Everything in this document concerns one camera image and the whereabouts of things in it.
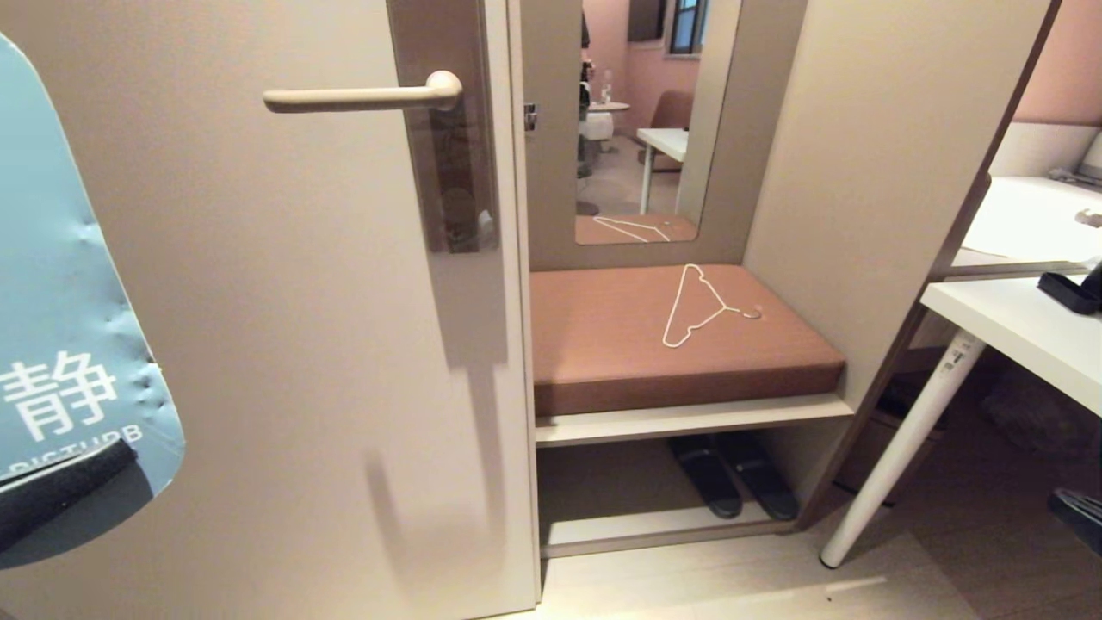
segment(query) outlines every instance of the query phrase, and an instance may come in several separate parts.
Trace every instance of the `reflected table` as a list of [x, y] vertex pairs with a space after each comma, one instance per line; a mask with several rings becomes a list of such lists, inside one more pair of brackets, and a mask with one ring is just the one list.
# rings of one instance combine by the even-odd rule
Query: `reflected table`
[[684, 129], [647, 128], [636, 131], [636, 135], [647, 144], [642, 159], [642, 196], [639, 198], [639, 213], [646, 214], [650, 203], [650, 176], [655, 172], [655, 155], [658, 151], [670, 155], [678, 163], [685, 160], [685, 148], [689, 145], [689, 131]]
[[607, 104], [590, 104], [590, 111], [626, 111], [631, 109], [630, 104], [622, 101], [608, 101]]

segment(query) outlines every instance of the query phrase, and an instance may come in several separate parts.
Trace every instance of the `window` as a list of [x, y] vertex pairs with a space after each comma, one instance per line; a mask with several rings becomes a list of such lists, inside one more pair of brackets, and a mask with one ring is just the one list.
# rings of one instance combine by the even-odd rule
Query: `window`
[[670, 29], [671, 54], [699, 54], [704, 46], [707, 0], [676, 0], [673, 28]]

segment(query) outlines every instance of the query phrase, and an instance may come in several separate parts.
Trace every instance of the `door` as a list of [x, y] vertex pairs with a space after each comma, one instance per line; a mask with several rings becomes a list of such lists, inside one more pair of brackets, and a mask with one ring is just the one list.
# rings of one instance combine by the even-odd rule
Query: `door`
[[474, 6], [499, 242], [452, 253], [422, 225], [402, 112], [261, 102], [397, 86], [383, 0], [0, 1], [188, 436], [142, 512], [0, 573], [0, 611], [404, 619], [534, 603], [507, 7]]

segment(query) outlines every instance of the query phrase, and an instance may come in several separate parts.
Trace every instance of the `brown cushion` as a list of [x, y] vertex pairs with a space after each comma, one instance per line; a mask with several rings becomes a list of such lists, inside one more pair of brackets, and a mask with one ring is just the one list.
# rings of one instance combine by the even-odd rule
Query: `brown cushion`
[[[746, 269], [702, 264], [728, 305], [763, 317], [723, 313], [679, 349], [662, 333], [681, 265], [532, 273], [536, 414], [581, 414], [771, 399], [831, 392], [845, 359]], [[720, 307], [689, 270], [670, 328], [685, 328]]]

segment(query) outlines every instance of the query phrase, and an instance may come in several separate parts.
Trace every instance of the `chinese character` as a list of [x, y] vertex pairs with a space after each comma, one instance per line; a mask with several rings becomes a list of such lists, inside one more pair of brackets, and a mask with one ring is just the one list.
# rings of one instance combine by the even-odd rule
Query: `chinese character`
[[54, 435], [64, 435], [74, 428], [73, 418], [65, 409], [62, 396], [77, 396], [69, 405], [73, 410], [87, 409], [89, 415], [80, 421], [88, 426], [104, 420], [99, 403], [115, 401], [115, 378], [107, 374], [102, 365], [91, 366], [91, 355], [69, 356], [57, 353], [53, 372], [45, 365], [26, 367], [22, 362], [11, 366], [12, 372], [0, 376], [4, 403], [15, 403], [23, 424], [35, 442], [43, 442], [46, 427]]
[[[75, 370], [67, 370], [69, 365], [76, 362]], [[79, 394], [80, 399], [73, 402], [72, 407], [79, 410], [87, 407], [91, 415], [80, 421], [85, 426], [96, 424], [104, 420], [104, 410], [99, 407], [102, 401], [115, 401], [115, 378], [107, 374], [102, 365], [89, 367], [91, 363], [90, 353], [69, 356], [68, 351], [57, 353], [57, 366], [54, 367], [54, 381], [72, 381], [76, 385], [62, 390], [62, 396], [73, 396]]]

